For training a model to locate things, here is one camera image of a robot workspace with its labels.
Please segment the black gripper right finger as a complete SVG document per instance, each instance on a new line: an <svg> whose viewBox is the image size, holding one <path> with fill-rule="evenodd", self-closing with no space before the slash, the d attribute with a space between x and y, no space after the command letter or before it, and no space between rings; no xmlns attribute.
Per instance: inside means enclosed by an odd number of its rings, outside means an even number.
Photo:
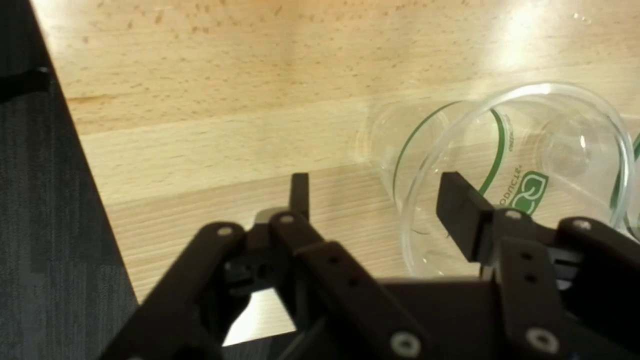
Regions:
<svg viewBox="0 0 640 360"><path fill-rule="evenodd" d="M585 215L554 228L491 206L462 174L440 180L436 215L498 298L516 360L638 360L640 248Z"/></svg>

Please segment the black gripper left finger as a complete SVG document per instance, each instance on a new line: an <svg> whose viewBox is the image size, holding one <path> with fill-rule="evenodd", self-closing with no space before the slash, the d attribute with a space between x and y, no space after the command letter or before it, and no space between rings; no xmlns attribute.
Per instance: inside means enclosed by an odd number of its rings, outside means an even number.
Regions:
<svg viewBox="0 0 640 360"><path fill-rule="evenodd" d="M309 223L309 180L251 228L211 221L165 270L99 360L223 360L223 338L259 290L274 290L297 335L278 360L425 360L428 334L338 241Z"/></svg>

